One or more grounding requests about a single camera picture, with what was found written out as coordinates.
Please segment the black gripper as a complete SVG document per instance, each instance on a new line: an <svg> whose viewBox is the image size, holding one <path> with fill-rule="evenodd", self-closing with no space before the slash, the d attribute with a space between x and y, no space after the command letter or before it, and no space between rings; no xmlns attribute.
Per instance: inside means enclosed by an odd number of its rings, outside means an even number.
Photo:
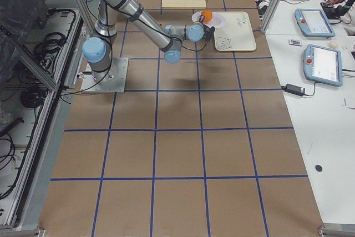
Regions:
<svg viewBox="0 0 355 237"><path fill-rule="evenodd" d="M204 25L204 40L210 41L211 38L214 36L215 32L215 27L208 27L207 25Z"/></svg>

